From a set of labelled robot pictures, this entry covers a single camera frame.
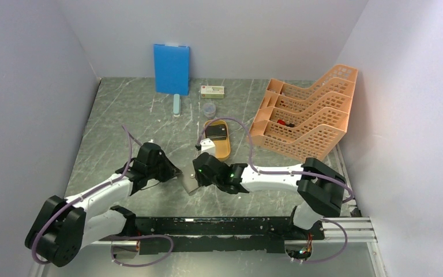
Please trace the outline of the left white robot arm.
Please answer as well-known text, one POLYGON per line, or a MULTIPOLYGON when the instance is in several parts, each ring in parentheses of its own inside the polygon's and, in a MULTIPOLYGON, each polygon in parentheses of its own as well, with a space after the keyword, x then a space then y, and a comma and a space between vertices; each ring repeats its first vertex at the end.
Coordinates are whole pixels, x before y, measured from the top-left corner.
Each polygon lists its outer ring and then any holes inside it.
POLYGON ((49 197, 31 226, 24 245, 40 264, 63 267, 79 251, 107 237, 123 240, 139 235, 136 215, 116 203, 151 182, 164 183, 182 174, 161 147, 144 143, 136 157, 100 184, 67 198, 49 197))

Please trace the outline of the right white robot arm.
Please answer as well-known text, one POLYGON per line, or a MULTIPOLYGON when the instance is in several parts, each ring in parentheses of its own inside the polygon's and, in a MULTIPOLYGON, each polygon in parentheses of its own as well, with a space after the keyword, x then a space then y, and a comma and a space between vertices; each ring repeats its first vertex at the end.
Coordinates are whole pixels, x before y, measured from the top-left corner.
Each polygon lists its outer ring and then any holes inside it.
POLYGON ((215 185, 228 194, 260 190, 294 192, 302 198, 291 214, 289 234, 296 239, 309 233, 322 218, 340 216, 345 178, 316 158, 288 167, 251 167, 246 163, 228 165, 206 152, 193 160, 199 187, 215 185))

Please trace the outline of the beige card holder wallet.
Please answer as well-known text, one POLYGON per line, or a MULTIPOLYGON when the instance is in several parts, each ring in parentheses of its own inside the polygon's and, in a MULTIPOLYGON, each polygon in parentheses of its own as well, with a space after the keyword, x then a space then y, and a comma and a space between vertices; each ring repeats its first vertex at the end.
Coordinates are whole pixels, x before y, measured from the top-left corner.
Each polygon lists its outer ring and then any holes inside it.
POLYGON ((189 196, 192 196, 199 189, 198 181, 195 173, 183 173, 181 175, 181 182, 184 190, 189 196))

